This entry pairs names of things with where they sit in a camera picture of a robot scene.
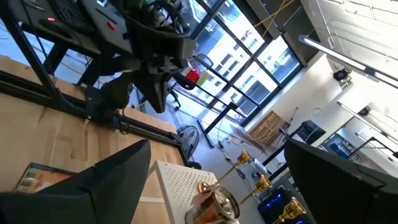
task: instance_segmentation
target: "keyboard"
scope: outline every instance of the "keyboard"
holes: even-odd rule
[[[82,34],[92,34],[94,28],[88,23],[74,0],[49,0],[57,19]]]

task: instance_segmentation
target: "ceiling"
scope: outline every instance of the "ceiling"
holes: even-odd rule
[[[323,45],[398,77],[398,1],[301,2]]]

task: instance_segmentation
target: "large window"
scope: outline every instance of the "large window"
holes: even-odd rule
[[[217,15],[252,53],[264,43],[261,35],[232,0],[225,1]]]
[[[199,25],[203,18],[207,15],[206,10],[199,5],[195,0],[182,0],[183,8],[181,11],[181,16],[184,21],[188,24],[192,31]]]
[[[221,26],[211,20],[197,38],[196,54],[205,54],[214,63],[213,68],[230,80],[249,60],[249,55],[241,48],[234,47],[236,41]]]
[[[261,103],[277,87],[257,63],[252,64],[234,85],[257,103]]]
[[[233,0],[183,0],[183,5],[194,54],[206,60],[191,64],[206,77],[193,90],[178,90],[217,113],[233,101],[239,108],[227,118],[247,123],[301,64],[282,36],[259,34]]]
[[[282,36],[272,41],[258,59],[279,82],[300,66]]]

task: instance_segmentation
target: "perforated white box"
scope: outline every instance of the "perforated white box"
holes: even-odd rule
[[[163,161],[156,161],[148,175],[154,170],[159,178],[170,222],[175,224],[185,223],[185,214],[191,208],[192,198],[199,193],[197,184],[201,181],[214,184],[217,181],[216,176],[211,172]]]

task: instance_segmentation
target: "book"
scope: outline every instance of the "book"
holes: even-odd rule
[[[31,162],[15,188],[15,191],[34,194],[63,181],[76,173]]]

